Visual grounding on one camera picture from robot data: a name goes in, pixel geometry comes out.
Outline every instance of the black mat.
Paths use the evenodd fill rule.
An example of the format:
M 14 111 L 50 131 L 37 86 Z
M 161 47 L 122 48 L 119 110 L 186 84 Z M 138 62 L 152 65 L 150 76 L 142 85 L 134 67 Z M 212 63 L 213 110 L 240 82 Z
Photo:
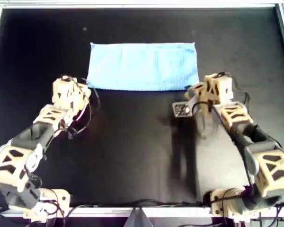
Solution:
M 90 42 L 196 42 L 200 78 L 230 71 L 252 95 L 253 117 L 284 145 L 284 51 L 273 9 L 4 10 L 0 145 L 51 102 L 58 76 L 86 77 Z M 72 205 L 195 201 L 194 126 L 191 119 L 170 117 L 171 103 L 183 93 L 101 90 L 99 95 L 102 107 L 88 130 L 52 143 L 37 170 L 43 187 L 68 190 Z M 186 152 L 186 179 L 178 174 L 178 150 Z

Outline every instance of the blue towel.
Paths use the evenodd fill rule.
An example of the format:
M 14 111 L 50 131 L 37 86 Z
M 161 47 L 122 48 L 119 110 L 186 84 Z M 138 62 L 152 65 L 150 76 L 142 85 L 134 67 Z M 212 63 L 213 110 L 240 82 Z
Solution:
M 87 82 L 112 90 L 185 90 L 199 83 L 195 44 L 91 43 Z

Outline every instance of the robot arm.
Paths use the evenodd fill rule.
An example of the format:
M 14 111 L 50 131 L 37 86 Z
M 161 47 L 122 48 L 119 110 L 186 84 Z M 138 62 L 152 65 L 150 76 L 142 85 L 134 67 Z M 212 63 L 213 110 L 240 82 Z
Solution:
M 24 218 L 45 222 L 68 212 L 67 191 L 36 188 L 30 175 L 52 140 L 68 129 L 79 111 L 85 110 L 90 95 L 87 85 L 76 78 L 57 79 L 53 83 L 53 104 L 46 105 L 29 128 L 0 147 L 0 190 L 9 207 L 22 210 Z
M 188 102 L 173 104 L 175 116 L 192 116 L 200 106 L 198 111 L 204 119 L 210 116 L 221 122 L 242 156 L 250 183 L 245 189 L 212 191 L 213 214 L 222 217 L 223 209 L 225 217 L 249 221 L 255 212 L 280 201 L 284 195 L 284 149 L 254 123 L 243 103 L 232 101 L 232 76 L 207 75 L 204 82 L 189 88 L 185 97 Z M 254 183 L 249 174 L 254 176 Z M 227 197 L 237 199 L 223 201 Z

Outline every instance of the wire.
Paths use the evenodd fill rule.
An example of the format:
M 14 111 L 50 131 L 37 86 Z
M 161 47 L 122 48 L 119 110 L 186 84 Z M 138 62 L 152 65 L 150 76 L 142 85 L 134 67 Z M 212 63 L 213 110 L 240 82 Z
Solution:
M 210 201 L 210 204 L 213 204 L 215 202 L 225 201 L 225 200 L 234 200 L 234 199 L 237 199 L 237 198 L 241 198 L 241 196 L 240 195 L 234 195 L 234 196 L 229 196 L 229 197 L 225 197 L 225 198 L 222 197 L 221 199 Z
M 224 199 L 226 193 L 229 192 L 230 190 L 231 190 L 231 188 L 230 188 L 230 189 L 227 189 L 227 190 L 224 192 L 224 194 L 223 194 L 223 196 L 222 196 L 222 199 Z M 223 212 L 224 222 L 225 222 L 225 224 L 227 225 L 227 220 L 226 220 L 225 212 L 224 212 L 224 200 L 222 200 L 222 212 Z
M 83 96 L 84 96 L 84 108 L 82 109 L 80 115 L 77 117 L 77 119 L 76 119 L 75 121 L 78 121 L 78 120 L 82 117 L 83 113 L 85 112 L 85 109 L 86 109 L 87 105 L 89 106 L 89 120 L 88 120 L 88 122 L 86 123 L 85 126 L 83 126 L 80 130 L 76 131 L 76 134 L 75 134 L 75 135 L 78 135 L 79 133 L 81 133 L 82 131 L 84 131 L 84 130 L 88 127 L 88 125 L 89 125 L 89 123 L 90 123 L 90 121 L 91 121 L 91 117 L 92 117 L 93 115 L 95 115 L 95 114 L 99 111 L 99 108 L 100 108 L 100 98 L 99 98 L 99 94 L 98 94 L 98 92 L 96 91 L 96 89 L 93 88 L 93 91 L 94 91 L 95 96 L 96 96 L 96 98 L 97 98 L 98 105 L 97 105 L 97 109 L 95 110 L 95 112 L 92 113 L 90 100 L 89 100 L 89 98 L 87 97 L 87 95 L 85 94 L 85 92 L 82 90 L 82 88 L 79 86 L 79 84 L 77 83 L 77 81 L 75 81 L 75 79 L 74 79 L 73 77 L 71 77 L 71 76 L 67 76 L 67 77 L 75 83 L 75 85 L 77 86 L 77 88 L 80 90 L 80 92 L 82 92 L 82 94 L 83 94 Z M 87 84 L 87 81 L 86 81 L 85 78 L 80 78 L 80 79 L 84 80 L 84 81 L 85 81 L 85 84 Z
M 214 78 L 219 78 L 219 77 L 223 77 L 223 76 L 227 76 L 227 77 L 229 77 L 229 78 L 232 78 L 236 89 L 237 89 L 238 91 L 244 92 L 245 97 L 244 97 L 244 102 L 243 102 L 243 104 L 248 107 L 249 102 L 250 102 L 250 94 L 248 93 L 248 91 L 239 88 L 239 84 L 238 84 L 236 78 L 234 78 L 229 72 L 219 72 Z
M 279 224 L 279 220 L 278 220 L 279 219 L 279 214 L 280 214 L 282 208 L 284 207 L 284 202 L 276 204 L 275 207 L 276 207 L 276 216 L 275 216 L 274 220 L 272 221 L 272 223 L 268 227 L 272 227 L 275 222 L 277 222 L 276 227 L 278 226 L 278 224 Z
M 200 104 L 206 104 L 206 105 L 208 105 L 208 108 L 211 109 L 211 105 L 210 105 L 208 102 L 204 102 L 204 101 L 196 102 L 196 103 L 193 105 L 193 108 L 191 108 L 192 114 L 194 114 L 194 110 L 195 110 L 195 108 L 197 107 L 197 105 L 200 105 Z

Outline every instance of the aluminum frame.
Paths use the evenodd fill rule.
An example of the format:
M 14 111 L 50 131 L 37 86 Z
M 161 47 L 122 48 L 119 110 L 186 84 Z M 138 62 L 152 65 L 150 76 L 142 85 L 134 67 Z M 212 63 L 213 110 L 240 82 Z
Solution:
M 68 8 L 268 8 L 275 7 L 284 40 L 284 0 L 202 0 L 187 4 L 186 0 L 0 0 L 0 19 L 4 9 L 68 9 Z M 143 208 L 149 218 L 212 218 L 210 208 Z M 132 208 L 78 208 L 70 217 L 128 217 Z M 7 217 L 22 217 L 17 210 L 3 213 Z M 261 213 L 263 218 L 274 218 L 276 208 Z M 284 208 L 279 217 L 284 218 Z

